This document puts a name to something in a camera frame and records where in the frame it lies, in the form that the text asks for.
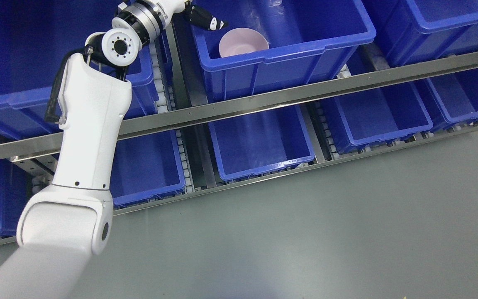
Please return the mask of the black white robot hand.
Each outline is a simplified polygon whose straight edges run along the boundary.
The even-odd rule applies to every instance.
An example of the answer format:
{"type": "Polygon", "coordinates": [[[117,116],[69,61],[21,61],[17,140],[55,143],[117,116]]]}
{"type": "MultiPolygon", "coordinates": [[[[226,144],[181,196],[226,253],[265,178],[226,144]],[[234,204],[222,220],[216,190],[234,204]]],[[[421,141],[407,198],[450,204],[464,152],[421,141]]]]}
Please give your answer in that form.
{"type": "Polygon", "coordinates": [[[191,0],[179,0],[174,8],[174,13],[183,15],[191,25],[209,32],[222,30],[229,25],[227,21],[214,16],[205,8],[195,5],[191,0]]]}

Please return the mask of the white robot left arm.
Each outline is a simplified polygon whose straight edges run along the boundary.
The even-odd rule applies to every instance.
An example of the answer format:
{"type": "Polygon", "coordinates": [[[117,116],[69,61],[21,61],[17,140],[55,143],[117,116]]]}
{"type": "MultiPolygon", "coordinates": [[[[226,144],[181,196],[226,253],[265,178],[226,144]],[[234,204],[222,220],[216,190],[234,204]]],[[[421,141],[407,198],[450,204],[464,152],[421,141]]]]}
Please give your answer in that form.
{"type": "Polygon", "coordinates": [[[18,248],[0,266],[0,299],[66,299],[110,236],[110,177],[121,122],[132,100],[127,68],[189,0],[118,6],[112,28],[67,53],[45,120],[63,131],[51,183],[32,196],[17,224],[18,248]]]}

